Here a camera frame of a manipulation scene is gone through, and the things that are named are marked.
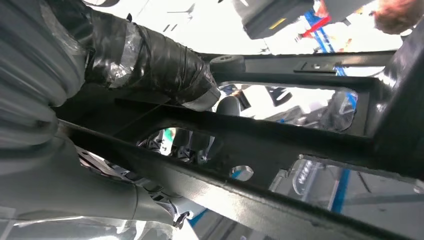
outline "wrapped hose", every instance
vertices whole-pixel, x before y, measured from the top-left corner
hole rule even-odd
[[[161,92],[197,111],[218,101],[220,92],[209,65],[187,47],[81,1],[47,2],[67,32],[92,51],[87,82]]]
[[[220,92],[193,51],[79,0],[0,1],[0,149],[46,143],[82,84],[162,92],[203,111]]]

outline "round hole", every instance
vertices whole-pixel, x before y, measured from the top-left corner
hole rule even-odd
[[[247,181],[253,176],[253,169],[250,166],[240,165],[231,168],[229,176],[240,181]]]

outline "black metal frame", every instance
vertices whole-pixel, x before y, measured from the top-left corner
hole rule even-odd
[[[86,113],[72,119],[69,116],[73,114],[66,114],[71,108],[65,105],[59,109],[58,116],[77,146],[271,237],[405,239],[267,189],[278,171],[289,171],[300,154],[316,157],[318,162],[403,181],[424,179],[424,113],[421,112],[424,81],[420,79],[424,76],[423,24],[417,26],[395,54],[246,56],[246,72],[214,74],[220,85],[245,83],[354,90],[358,93],[356,114],[345,133],[195,112],[166,105],[166,99],[152,103],[150,98],[137,99],[129,96],[131,93],[96,94],[92,99],[99,103]],[[326,64],[331,59],[335,64],[352,59],[380,61],[371,66],[385,62],[384,77],[298,73],[293,67],[274,71],[284,63],[296,66],[297,62],[320,63],[323,59]],[[365,65],[362,61],[356,64]],[[75,104],[82,106],[86,102]],[[222,149],[215,160],[200,167],[135,147],[136,141],[169,127],[215,136],[221,141]],[[239,165],[253,168],[249,181],[230,178],[230,169]]]

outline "blue stripe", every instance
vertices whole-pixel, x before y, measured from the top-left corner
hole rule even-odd
[[[343,208],[343,202],[345,201],[346,189],[349,183],[349,169],[343,169],[340,176],[340,182],[338,183],[337,190],[335,191],[334,202],[331,206],[331,211],[335,213],[341,213]]]
[[[236,171],[231,175],[231,178],[237,179],[240,176],[241,173],[242,173],[242,171]]]
[[[198,221],[203,217],[203,215],[205,215],[205,213],[208,211],[208,209],[205,209],[204,211],[202,211],[199,215],[197,215],[196,217],[194,217],[193,219],[189,219],[188,223],[190,223],[190,225],[192,227],[194,227]]]
[[[306,12],[304,16],[311,27],[321,20],[320,17],[315,16],[313,10]],[[326,34],[326,32],[324,31],[322,27],[318,28],[318,30],[315,31],[314,33],[315,33],[314,34],[315,40],[318,42],[318,45],[321,48],[323,53],[335,52],[333,46],[330,43],[328,35]],[[338,76],[346,76],[346,73],[343,67],[336,67],[335,70]]]
[[[346,93],[346,96],[347,96],[347,99],[349,100],[350,104],[352,105],[352,108],[356,109],[357,108],[357,100],[355,99],[355,97],[349,92]]]

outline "yellow label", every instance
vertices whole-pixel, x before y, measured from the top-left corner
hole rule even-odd
[[[285,18],[281,18],[280,20],[278,20],[276,23],[274,23],[272,26],[269,27],[270,30],[275,29],[278,25],[280,25],[280,23],[284,22],[284,20],[286,20]]]

